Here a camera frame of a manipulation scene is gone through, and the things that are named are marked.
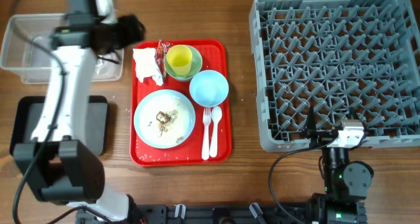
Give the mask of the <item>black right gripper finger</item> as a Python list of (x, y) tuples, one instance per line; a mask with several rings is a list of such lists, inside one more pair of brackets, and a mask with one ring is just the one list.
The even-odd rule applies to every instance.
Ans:
[(367, 133), (368, 132), (365, 124), (361, 121), (361, 119), (359, 118), (359, 116), (357, 115), (357, 113), (356, 113), (356, 111), (355, 111), (355, 109), (353, 107), (349, 107), (348, 108), (348, 119), (349, 120), (358, 120), (363, 125), (364, 133)]
[(306, 121), (304, 123), (304, 127), (301, 134), (307, 139), (315, 138), (317, 136), (316, 120), (313, 106), (310, 106), (309, 108), (309, 113), (306, 117)]

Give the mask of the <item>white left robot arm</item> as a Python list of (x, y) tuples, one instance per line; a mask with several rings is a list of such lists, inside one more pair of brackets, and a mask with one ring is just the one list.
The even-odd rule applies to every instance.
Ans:
[(105, 182), (102, 162), (87, 148), (89, 90), (100, 55), (144, 38), (144, 25), (130, 14), (105, 23), (92, 14), (71, 14), (51, 35), (49, 87), (41, 117), (28, 143), (12, 156), (40, 202), (69, 205), (106, 223), (141, 223), (133, 198)]

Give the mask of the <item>red snack wrapper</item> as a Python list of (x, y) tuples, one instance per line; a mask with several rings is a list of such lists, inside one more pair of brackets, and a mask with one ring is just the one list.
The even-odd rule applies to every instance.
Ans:
[(163, 80), (165, 80), (165, 77), (167, 75), (167, 72), (165, 69), (165, 56), (171, 47), (172, 45), (170, 42), (163, 41), (161, 39), (158, 41), (158, 45), (156, 47), (155, 60), (156, 60), (157, 65), (159, 66), (159, 70), (162, 74)]

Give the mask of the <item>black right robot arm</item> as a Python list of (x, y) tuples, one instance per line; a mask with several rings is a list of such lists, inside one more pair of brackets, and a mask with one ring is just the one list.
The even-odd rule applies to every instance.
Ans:
[(313, 107), (310, 107), (302, 134), (310, 139), (310, 148), (320, 149), (318, 162), (325, 192), (314, 193), (306, 205), (306, 223), (363, 224), (368, 222), (363, 201), (367, 198), (374, 171), (361, 161), (350, 161), (349, 152), (358, 148), (366, 129), (353, 108), (349, 118), (330, 131), (318, 131)]

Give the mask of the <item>white napkin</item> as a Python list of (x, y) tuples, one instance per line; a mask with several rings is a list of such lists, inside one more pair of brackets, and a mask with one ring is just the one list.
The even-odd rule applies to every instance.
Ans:
[(157, 86), (162, 86), (163, 75), (156, 62), (155, 56), (155, 48), (133, 49), (135, 74), (141, 83), (143, 83), (146, 78), (152, 78)]

